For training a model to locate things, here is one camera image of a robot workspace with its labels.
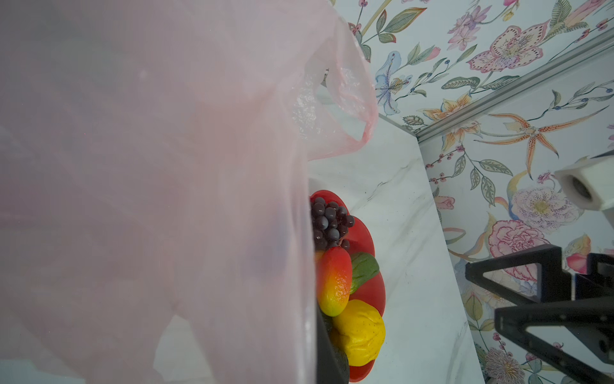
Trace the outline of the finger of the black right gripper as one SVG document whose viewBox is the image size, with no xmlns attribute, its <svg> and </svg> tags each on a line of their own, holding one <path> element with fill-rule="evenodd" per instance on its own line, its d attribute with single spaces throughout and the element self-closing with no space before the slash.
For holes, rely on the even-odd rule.
<svg viewBox="0 0 614 384">
<path fill-rule="evenodd" d="M 495 329 L 574 382 L 613 382 L 612 297 L 500 308 Z"/>
<path fill-rule="evenodd" d="M 515 305 L 572 297 L 572 275 L 563 268 L 563 250 L 552 244 L 470 263 L 465 278 Z"/>
</svg>

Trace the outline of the red yellow mango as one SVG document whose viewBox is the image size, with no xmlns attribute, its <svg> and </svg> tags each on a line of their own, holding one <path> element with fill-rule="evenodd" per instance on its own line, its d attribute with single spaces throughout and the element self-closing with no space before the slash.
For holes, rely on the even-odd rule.
<svg viewBox="0 0 614 384">
<path fill-rule="evenodd" d="M 321 311 L 336 317 L 350 297 L 353 266 L 350 254 L 341 247 L 326 251 L 316 263 L 316 298 Z"/>
</svg>

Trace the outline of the dark purple grape bunch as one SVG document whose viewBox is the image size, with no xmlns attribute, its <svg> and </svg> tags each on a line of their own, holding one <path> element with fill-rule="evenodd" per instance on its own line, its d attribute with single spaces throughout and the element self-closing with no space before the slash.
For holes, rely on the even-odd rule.
<svg viewBox="0 0 614 384">
<path fill-rule="evenodd" d="M 356 224 L 356 219 L 345 206 L 321 195 L 311 198 L 311 220 L 316 252 L 335 247 L 346 251 L 350 249 L 347 236 Z"/>
</svg>

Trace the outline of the pink plastic bag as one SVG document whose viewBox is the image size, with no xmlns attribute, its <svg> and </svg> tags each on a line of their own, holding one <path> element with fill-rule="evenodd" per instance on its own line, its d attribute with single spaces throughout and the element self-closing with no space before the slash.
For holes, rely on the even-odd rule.
<svg viewBox="0 0 614 384">
<path fill-rule="evenodd" d="M 376 121 L 328 1 L 2 2 L 2 382 L 315 382 L 307 163 Z"/>
</svg>

